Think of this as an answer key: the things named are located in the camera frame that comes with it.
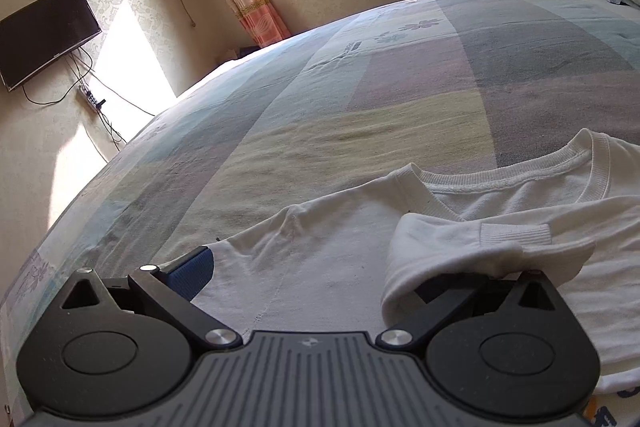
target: bed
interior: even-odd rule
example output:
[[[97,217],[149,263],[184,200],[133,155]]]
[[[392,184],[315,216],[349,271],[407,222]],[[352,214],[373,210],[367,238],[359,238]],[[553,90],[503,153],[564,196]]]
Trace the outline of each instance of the bed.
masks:
[[[215,71],[82,190],[4,296],[14,413],[17,349],[72,270],[120,277],[409,162],[492,169],[582,127],[640,144],[639,70],[629,6],[406,0]]]

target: black tv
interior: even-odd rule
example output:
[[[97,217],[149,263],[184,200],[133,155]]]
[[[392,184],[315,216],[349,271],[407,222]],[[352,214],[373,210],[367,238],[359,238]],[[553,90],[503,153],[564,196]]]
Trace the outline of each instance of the black tv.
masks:
[[[37,0],[0,21],[0,79],[11,91],[101,31],[87,0]]]

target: power strip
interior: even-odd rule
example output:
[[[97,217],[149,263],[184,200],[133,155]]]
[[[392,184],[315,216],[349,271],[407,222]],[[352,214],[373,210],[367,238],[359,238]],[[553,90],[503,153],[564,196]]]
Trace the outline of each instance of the power strip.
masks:
[[[93,109],[95,112],[100,112],[100,109],[104,105],[104,102],[106,102],[105,99],[103,99],[101,102],[98,102],[98,100],[94,97],[94,94],[82,83],[78,84],[78,91],[82,94],[82,99],[91,109]]]

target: metal screw cap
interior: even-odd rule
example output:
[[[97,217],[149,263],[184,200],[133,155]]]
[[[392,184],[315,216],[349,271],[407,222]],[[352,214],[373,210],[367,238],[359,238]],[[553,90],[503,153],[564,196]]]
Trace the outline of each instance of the metal screw cap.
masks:
[[[214,344],[215,346],[226,346],[227,344],[235,342],[236,333],[235,331],[220,328],[209,331],[204,338],[209,344]]]
[[[414,338],[409,331],[388,330],[380,335],[380,339],[389,346],[406,346]]]

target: blue object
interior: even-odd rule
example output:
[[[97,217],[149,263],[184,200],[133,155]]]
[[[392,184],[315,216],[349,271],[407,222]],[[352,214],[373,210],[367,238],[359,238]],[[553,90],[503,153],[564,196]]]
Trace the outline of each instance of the blue object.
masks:
[[[162,271],[166,273],[164,282],[180,297],[190,301],[213,277],[213,253],[207,247],[200,247],[186,255],[186,261],[176,259]]]

